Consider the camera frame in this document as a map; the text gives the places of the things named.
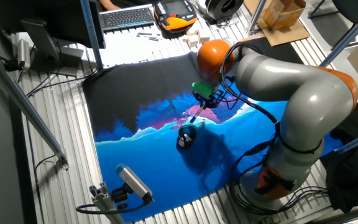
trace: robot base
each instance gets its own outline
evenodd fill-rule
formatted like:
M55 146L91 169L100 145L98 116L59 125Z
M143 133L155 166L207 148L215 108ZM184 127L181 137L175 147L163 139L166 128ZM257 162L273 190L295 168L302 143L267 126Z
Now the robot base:
M262 209L269 209L272 211L277 211L283 206L283 203L280 199L276 200L269 200L267 197L260 195L255 192L254 189L256 189L256 183L257 183L257 177L258 177L258 171L252 171L244 174L241 177L240 181L240 188L242 192L244 193L244 196L246 199L255 205L255 207L262 208ZM298 179L296 179L293 183L294 186L291 191L288 192L288 194L294 192L296 189L301 187L301 185L305 182L307 177L310 174L310 169L306 170L304 174L302 174ZM265 215L256 215L252 213L247 213L247 217L249 221L256 221L258 219L261 219L265 217Z
M276 211L279 208L283 206L280 199L276 200L269 200L263 195L257 194L255 191L253 191L255 183L257 182L257 176L258 172L248 172L245 175L241 177L241 183L240 188L242 192L244 193L244 196L247 198L249 202L251 202L256 207L262 208L262 209L269 209L272 211ZM256 221L258 219L261 219L265 217L265 215L256 215L253 213L247 213L247 217L249 221Z

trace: table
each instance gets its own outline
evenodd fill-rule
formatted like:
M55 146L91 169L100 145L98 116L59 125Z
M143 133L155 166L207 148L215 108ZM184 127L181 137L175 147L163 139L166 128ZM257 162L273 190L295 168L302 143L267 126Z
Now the table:
M243 39L247 37L244 28L250 21L250 15L244 5L236 13L236 17L239 19L237 24L221 30L210 29L202 19L197 21L197 24L210 34L211 39L225 37ZM190 49L181 39L164 39L160 42L161 48L141 51L139 53L141 56L123 57L123 55L133 55L133 53L127 54L116 51L120 49L118 45L133 45L133 42L131 42L133 39L128 37L139 30L158 32L156 27L144 27L105 35L108 47L104 53L101 53L104 67L112 67L119 63L136 63L138 59L143 60L143 58L158 60L184 55L190 51L197 52L201 47L201 45L198 45ZM17 43L20 38L21 35L19 34L13 42ZM115 42L117 38L121 40L118 44ZM306 65L319 65L326 56L313 37L291 44ZM78 77L84 77L85 74L89 74L95 68L93 51L78 44L70 47L85 50L83 56L85 61L81 70L78 71ZM25 74L20 86L25 93L28 93L46 77L46 74L32 74L32 76ZM58 83L72 79L72 77L52 75L48 82ZM53 158L49 160L50 162L41 164L37 170L36 175L40 180L40 203L35 190L34 200L39 223L42 223L40 204L44 211L45 223L109 223L104 216L88 216L75 211L76 206L91 203L88 187L90 185L99 186L102 181L81 82L70 82L53 86L51 89L44 89L30 98L30 101L59 144L64 148L70 163L70 168L65 171L61 169L56 158ZM34 168L38 161L52 156L53 152L31 124L27 127L25 117L23 125L29 164L31 168ZM312 167L311 173L305 185L325 185L325 170L319 161ZM33 189L35 189L35 173L32 169L30 169L30 174ZM299 220L298 223L306 223L308 220L320 217L330 211L332 211L332 208L328 200L319 198L307 201L303 206L298 206L287 213L268 217L262 221L263 223L293 223L295 220ZM137 223L248 223L248 220L229 198L228 189L223 188L211 192L199 200L156 214L145 219L144 222Z

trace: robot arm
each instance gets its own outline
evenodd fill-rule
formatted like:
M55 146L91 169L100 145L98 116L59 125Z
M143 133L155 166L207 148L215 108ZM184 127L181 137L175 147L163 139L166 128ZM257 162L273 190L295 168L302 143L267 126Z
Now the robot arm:
M233 44L228 40L212 40L200 48L197 62L204 85L219 88L219 69ZM349 75L339 71L282 62L249 48L234 51L224 73L238 60L234 82L243 95L258 101L288 101L280 123L280 137L270 146L274 150L258 172L241 177L248 201L276 210L274 202L306 180L310 167L323 152L324 136L355 107L357 85ZM291 184L267 182L269 178Z

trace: wooden block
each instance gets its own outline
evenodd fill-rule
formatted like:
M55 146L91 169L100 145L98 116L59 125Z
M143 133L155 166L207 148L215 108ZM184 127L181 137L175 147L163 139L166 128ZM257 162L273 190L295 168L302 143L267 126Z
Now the wooden block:
M198 34L198 28L196 28L195 25L192 25L188 30L186 30L187 35L197 35Z
M181 41L187 42L188 39L189 39L189 36L183 35L183 37L181 38Z
M187 45L189 45L189 48L196 47L197 44L198 44L198 35L189 36L189 39L187 40Z
M200 30L198 31L198 43L203 44L205 42L209 41L209 35L206 31Z

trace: slatted floor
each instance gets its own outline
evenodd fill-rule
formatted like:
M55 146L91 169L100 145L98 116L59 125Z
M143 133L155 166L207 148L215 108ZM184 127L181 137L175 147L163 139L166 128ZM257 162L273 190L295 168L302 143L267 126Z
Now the slatted floor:
M236 13L238 23L220 30L214 30L200 18L196 23L206 30L211 39L232 37L243 39L247 37L245 27L250 21L250 14L245 6ZM107 49L101 50L105 67L112 67L120 63L137 63L161 58L174 57L197 52L201 45L189 48L181 39L163 39L156 45L151 40L135 38L138 32L159 32L155 26L110 32L105 35ZM318 43L310 37L292 43L292 46L307 65L318 65L324 58L324 52ZM92 50L82 45L70 47L84 49L84 62L78 77L84 77L94 69L94 55ZM25 93L30 92L42 80L44 85L73 80L72 77L32 73L25 74L20 86ZM63 170L56 158L42 164L36 174L31 171L34 189L35 206L39 223L109 223L104 216L84 215L75 211L78 205L91 203L88 191L90 185L98 185L102 181L98 158L94 146L88 109L81 88L81 80L56 85L38 92L30 100L44 119L45 123L56 136L57 141L66 152L70 168ZM24 117L24 128L29 130L25 134L30 167L34 167L45 157L53 155L46 143L30 124L27 126ZM40 180L40 197L35 189L35 175ZM325 186L325 170L318 161L312 168L304 186ZM231 200L228 188L217 190L203 198L181 207L169 210L136 223L249 223L244 212ZM310 198L294 209L264 218L262 223L304 223L313 217L330 212L332 209L326 198Z

